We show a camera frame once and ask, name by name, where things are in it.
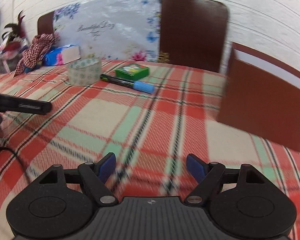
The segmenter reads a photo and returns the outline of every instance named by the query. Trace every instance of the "black marker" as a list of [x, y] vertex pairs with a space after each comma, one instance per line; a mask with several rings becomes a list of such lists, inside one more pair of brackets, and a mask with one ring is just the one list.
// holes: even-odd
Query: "black marker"
[[125, 78], [118, 78], [114, 76], [109, 76], [106, 74], [101, 74], [100, 75], [101, 80], [113, 83], [119, 86], [127, 87], [127, 88], [132, 88], [134, 90], [138, 90], [141, 92], [146, 92], [149, 94], [152, 94], [154, 92], [154, 85], [150, 85], [141, 81], [132, 81], [129, 79]]

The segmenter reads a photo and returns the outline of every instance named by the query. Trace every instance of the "tape roll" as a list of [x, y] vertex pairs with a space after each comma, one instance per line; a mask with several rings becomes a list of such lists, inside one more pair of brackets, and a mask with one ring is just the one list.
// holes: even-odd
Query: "tape roll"
[[85, 87], [100, 80], [101, 60], [88, 58], [73, 61], [67, 65], [69, 83], [72, 86]]

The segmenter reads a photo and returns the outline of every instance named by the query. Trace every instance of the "wooden headboard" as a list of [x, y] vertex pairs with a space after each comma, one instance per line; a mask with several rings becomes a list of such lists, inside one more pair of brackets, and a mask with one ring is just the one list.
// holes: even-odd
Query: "wooden headboard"
[[[160, 51], [169, 54], [169, 63], [218, 72], [227, 7], [213, 0], [162, 0], [161, 6]], [[38, 34], [53, 33], [53, 13], [38, 19]]]
[[300, 72], [234, 43], [217, 121], [300, 152]]

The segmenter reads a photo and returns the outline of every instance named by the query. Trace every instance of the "blue gripper pad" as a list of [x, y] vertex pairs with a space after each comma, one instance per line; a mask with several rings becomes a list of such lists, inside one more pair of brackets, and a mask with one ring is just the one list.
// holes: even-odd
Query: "blue gripper pad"
[[208, 164], [193, 154], [189, 154], [187, 156], [186, 167], [192, 177], [194, 177], [198, 183], [203, 181], [209, 172]]
[[99, 163], [101, 164], [99, 167], [98, 178], [103, 183], [106, 183], [110, 175], [114, 173], [115, 170], [116, 159], [114, 153], [108, 153], [99, 161]]

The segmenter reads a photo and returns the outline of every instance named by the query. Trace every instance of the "plaid bedsheet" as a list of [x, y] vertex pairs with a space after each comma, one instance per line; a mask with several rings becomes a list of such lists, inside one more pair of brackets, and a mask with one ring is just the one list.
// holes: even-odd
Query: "plaid bedsheet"
[[[129, 62], [103, 64], [105, 73]], [[66, 67], [43, 67], [12, 78], [0, 75], [0, 93], [53, 103], [47, 116], [3, 114], [1, 143], [16, 150], [35, 179], [52, 164], [65, 169], [97, 161], [108, 152], [117, 169], [107, 186], [122, 196], [181, 195], [196, 182], [185, 169], [187, 154], [229, 168], [250, 163], [295, 203], [290, 237], [300, 240], [300, 154], [215, 121], [224, 76], [184, 66], [144, 63], [156, 86], [148, 95], [103, 81], [71, 87]], [[0, 239], [13, 237], [5, 219], [9, 201], [26, 186], [17, 161], [0, 153]]]

